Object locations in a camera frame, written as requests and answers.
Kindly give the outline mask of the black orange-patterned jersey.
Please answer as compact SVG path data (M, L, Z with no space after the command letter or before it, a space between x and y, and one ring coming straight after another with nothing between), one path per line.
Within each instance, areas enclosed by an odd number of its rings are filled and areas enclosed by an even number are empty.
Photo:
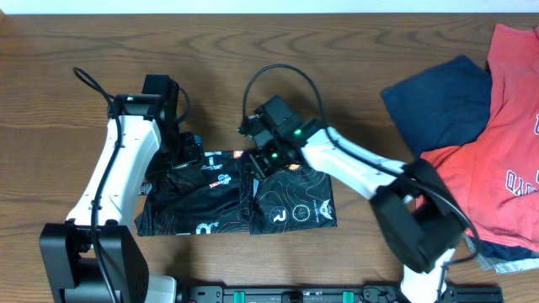
M140 237L249 232L252 235L336 227L331 178L288 165L264 180L247 172L240 151L210 151L196 164L156 162L141 188Z

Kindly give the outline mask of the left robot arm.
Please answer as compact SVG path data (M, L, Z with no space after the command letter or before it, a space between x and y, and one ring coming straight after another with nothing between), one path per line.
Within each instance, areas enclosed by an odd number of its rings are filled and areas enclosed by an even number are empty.
M55 302L179 302L175 278L150 272L132 233L152 159L179 149L178 97L120 94L109 105L103 150L80 200L47 223L40 253Z

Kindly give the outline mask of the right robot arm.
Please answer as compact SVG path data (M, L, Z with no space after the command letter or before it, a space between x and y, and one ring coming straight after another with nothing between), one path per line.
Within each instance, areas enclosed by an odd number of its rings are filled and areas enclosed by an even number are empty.
M403 264L401 293L410 302L442 300L446 270L470 221L428 162L378 156L317 120L276 125L250 117L238 131L256 145L248 161L257 176L307 164L367 199L387 245Z

